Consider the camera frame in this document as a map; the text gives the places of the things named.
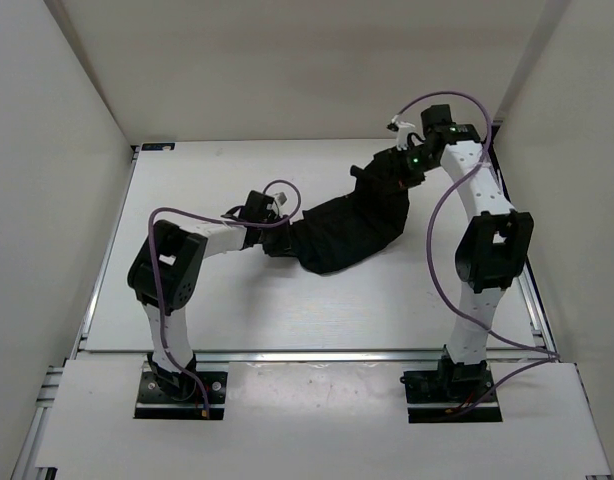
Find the black pleated skirt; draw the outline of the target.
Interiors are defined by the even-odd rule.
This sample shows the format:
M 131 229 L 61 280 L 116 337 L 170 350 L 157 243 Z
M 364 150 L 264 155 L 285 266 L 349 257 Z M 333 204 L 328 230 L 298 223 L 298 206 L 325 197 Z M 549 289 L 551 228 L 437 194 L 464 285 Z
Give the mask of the black pleated skirt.
M 290 255 L 306 270 L 332 274 L 385 249 L 405 229 L 409 213 L 394 149 L 376 153 L 364 168 L 352 166 L 354 190 L 303 212 L 289 227 Z

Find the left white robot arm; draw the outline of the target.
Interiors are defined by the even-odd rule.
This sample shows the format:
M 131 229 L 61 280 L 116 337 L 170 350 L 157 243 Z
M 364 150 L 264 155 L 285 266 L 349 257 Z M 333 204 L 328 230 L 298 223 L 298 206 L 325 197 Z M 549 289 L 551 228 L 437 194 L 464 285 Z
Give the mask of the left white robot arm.
M 289 224 L 282 192 L 252 191 L 245 203 L 213 219 L 159 207 L 148 219 L 145 242 L 129 268 L 127 283 L 149 322 L 153 350 L 148 364 L 158 387 L 174 401 L 188 401 L 208 388 L 196 369 L 185 309 L 203 262 L 263 242 Z

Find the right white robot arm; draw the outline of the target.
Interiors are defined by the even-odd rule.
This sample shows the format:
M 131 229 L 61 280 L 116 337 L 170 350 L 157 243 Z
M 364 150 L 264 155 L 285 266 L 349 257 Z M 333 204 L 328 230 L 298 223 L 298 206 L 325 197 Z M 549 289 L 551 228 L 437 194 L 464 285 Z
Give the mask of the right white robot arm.
M 506 199 L 488 166 L 488 148 L 470 124 L 453 121 L 448 105 L 421 114 L 423 136 L 412 124 L 393 117 L 398 152 L 415 172 L 441 167 L 464 207 L 468 225 L 454 256 L 461 281 L 456 321 L 435 369 L 404 373 L 412 403 L 475 398 L 491 386 L 486 347 L 496 308 L 523 271 L 534 221 Z

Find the left blue corner label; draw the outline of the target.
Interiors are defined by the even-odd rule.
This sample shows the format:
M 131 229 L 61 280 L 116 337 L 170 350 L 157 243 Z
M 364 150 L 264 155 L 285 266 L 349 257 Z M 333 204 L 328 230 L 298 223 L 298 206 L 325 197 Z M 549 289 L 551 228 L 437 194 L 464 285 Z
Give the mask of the left blue corner label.
M 162 143 L 143 143 L 141 145 L 142 151 L 172 151 L 175 149 L 175 142 L 162 142 Z

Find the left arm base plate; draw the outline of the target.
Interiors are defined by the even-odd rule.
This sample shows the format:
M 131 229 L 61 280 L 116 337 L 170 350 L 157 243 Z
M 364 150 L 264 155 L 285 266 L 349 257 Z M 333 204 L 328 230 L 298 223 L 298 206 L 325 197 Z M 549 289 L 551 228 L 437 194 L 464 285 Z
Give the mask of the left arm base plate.
M 158 377 L 143 367 L 134 407 L 134 418 L 140 420 L 221 421 L 225 415 L 228 372 L 205 370 L 197 373 L 203 383 L 209 405 L 206 415 L 204 397 L 196 383 L 186 376 L 186 385 L 176 393 L 173 388 L 161 388 Z

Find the right aluminium side rail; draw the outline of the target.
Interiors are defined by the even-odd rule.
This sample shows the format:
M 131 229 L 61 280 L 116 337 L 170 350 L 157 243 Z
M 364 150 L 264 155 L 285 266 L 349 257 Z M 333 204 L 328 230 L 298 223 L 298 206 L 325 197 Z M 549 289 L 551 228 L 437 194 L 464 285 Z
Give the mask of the right aluminium side rail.
M 494 120 L 492 123 L 492 140 L 489 147 L 489 158 L 492 169 L 496 174 L 498 183 L 501 185 L 503 194 L 507 200 L 511 200 L 507 185 L 505 183 L 502 167 L 496 152 L 495 139 L 503 125 L 502 120 Z M 538 345 L 542 345 L 546 350 L 557 351 L 557 346 L 553 338 L 551 327 L 546 315 L 546 311 L 541 299 L 541 295 L 536 284 L 534 272 L 529 260 L 526 260 L 523 271 L 519 276 L 520 290 L 526 304 L 530 317 L 534 338 Z

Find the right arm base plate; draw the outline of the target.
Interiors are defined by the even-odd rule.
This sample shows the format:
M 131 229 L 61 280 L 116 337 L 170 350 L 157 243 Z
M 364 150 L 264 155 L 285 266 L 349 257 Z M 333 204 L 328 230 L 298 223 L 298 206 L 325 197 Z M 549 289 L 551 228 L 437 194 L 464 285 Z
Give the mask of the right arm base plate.
M 410 424 L 503 421 L 486 360 L 457 363 L 444 353 L 434 369 L 404 371 L 400 382 Z

